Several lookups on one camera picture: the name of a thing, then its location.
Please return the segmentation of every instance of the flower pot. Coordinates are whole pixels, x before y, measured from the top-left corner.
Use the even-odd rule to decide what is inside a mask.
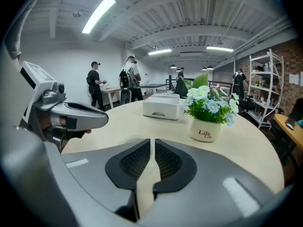
[[[220,133],[221,124],[206,122],[195,117],[190,117],[187,125],[189,136],[198,141],[213,142]]]

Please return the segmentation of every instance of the black t-shirt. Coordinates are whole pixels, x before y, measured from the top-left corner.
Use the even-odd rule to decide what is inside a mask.
[[[184,75],[183,75],[183,72],[182,71],[180,71],[179,73],[178,73],[178,78],[179,77],[183,77],[184,78]]]
[[[100,81],[99,73],[97,73],[95,70],[91,70],[91,71],[88,73],[87,77],[88,77],[88,78],[93,78],[95,81]],[[94,85],[94,88],[95,88],[95,90],[101,90],[101,89],[100,89],[100,86],[97,85],[96,83],[95,83],[95,85]]]
[[[243,81],[246,80],[246,76],[242,73],[242,75],[238,74],[236,76],[236,74],[233,75],[233,77],[235,79],[234,84],[235,85],[239,85],[243,87]]]

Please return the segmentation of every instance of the white ceiling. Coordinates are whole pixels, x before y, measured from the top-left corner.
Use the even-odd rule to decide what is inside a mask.
[[[62,27],[81,33],[101,1],[38,0],[23,31],[49,31],[52,38]],[[82,17],[75,18],[74,11],[81,11]],[[255,38],[262,41],[289,28],[291,23],[284,16],[278,0],[116,0],[93,33],[98,41],[115,37],[130,42],[133,50],[171,48],[172,53],[156,56],[166,63],[216,65],[227,53],[206,51],[206,46],[237,49],[250,42],[253,45]],[[192,51],[199,53],[180,54]]]

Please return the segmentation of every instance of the paper on wall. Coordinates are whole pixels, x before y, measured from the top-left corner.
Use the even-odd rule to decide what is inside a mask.
[[[299,84],[299,75],[289,74],[289,83]]]

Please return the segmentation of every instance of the potted plant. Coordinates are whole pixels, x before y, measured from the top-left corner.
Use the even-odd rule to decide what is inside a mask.
[[[208,86],[200,86],[188,90],[185,101],[185,113],[190,115],[187,132],[193,139],[213,142],[217,139],[221,124],[232,126],[238,113],[239,97],[235,93],[226,102],[223,90],[217,91]]]

